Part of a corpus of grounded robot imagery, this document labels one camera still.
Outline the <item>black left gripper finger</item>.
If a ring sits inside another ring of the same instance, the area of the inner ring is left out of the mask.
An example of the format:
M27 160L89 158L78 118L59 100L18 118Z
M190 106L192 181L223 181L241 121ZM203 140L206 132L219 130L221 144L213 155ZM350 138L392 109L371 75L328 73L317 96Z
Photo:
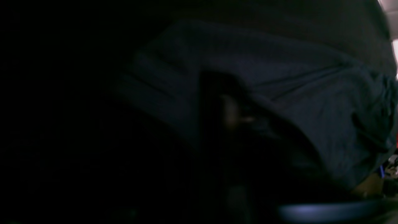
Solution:
M225 224L376 224L385 201L333 183L309 140L232 75L202 72L201 149Z

